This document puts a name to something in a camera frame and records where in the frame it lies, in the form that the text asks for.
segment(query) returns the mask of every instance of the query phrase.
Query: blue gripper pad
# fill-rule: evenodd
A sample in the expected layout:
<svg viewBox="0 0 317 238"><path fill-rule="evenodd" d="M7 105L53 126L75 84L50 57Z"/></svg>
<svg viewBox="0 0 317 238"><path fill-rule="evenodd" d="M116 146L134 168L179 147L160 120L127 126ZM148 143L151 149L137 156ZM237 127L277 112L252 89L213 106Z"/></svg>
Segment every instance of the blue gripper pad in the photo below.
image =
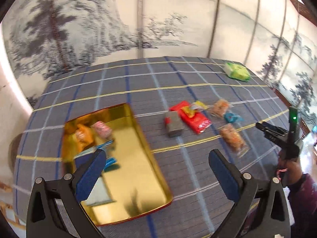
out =
<svg viewBox="0 0 317 238"><path fill-rule="evenodd" d="M88 198L98 177L101 175L101 172L105 167L106 161L106 153L104 150L102 150L88 166L81 178L77 181L75 197L78 202L84 201Z"/></svg>
<svg viewBox="0 0 317 238"><path fill-rule="evenodd" d="M239 170L230 164L218 149L209 152L208 161L227 199L237 203L243 185Z"/></svg>

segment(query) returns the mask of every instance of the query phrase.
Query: blue plastic wrapper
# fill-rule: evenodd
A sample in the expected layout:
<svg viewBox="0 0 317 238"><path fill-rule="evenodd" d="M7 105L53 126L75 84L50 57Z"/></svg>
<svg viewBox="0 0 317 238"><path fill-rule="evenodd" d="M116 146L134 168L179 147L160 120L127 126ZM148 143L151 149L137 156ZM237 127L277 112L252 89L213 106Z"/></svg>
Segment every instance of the blue plastic wrapper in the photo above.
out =
<svg viewBox="0 0 317 238"><path fill-rule="evenodd" d="M238 114L235 113L225 113L224 114L224 119L226 120L227 123L234 123L236 121L243 121L242 117Z"/></svg>

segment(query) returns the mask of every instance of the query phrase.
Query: small box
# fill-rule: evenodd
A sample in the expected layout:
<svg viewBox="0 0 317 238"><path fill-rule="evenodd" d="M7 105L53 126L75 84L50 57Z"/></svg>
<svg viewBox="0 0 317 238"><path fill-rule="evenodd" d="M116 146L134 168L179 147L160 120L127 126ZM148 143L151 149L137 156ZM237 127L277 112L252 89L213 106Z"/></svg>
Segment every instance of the small box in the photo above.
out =
<svg viewBox="0 0 317 238"><path fill-rule="evenodd" d="M177 111L169 111L165 113L165 127L169 137L182 135L184 124Z"/></svg>

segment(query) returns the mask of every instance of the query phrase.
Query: orange wrapped snack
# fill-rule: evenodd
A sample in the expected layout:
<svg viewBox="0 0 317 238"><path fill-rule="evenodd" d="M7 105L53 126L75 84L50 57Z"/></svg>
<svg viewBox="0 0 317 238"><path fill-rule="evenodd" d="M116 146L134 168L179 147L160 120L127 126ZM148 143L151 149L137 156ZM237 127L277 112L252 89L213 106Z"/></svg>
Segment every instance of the orange wrapped snack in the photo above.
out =
<svg viewBox="0 0 317 238"><path fill-rule="evenodd" d="M85 147L94 142L90 128L82 124L77 124L78 130L75 132L78 151L82 152Z"/></svg>
<svg viewBox="0 0 317 238"><path fill-rule="evenodd" d="M229 102L221 98L212 106L212 108L210 109L210 113L220 118L223 118L224 114L227 112L229 107Z"/></svg>
<svg viewBox="0 0 317 238"><path fill-rule="evenodd" d="M233 152L237 153L240 157L243 156L248 150L248 146L244 139L237 132L237 130L228 123L220 129L220 134L232 149Z"/></svg>

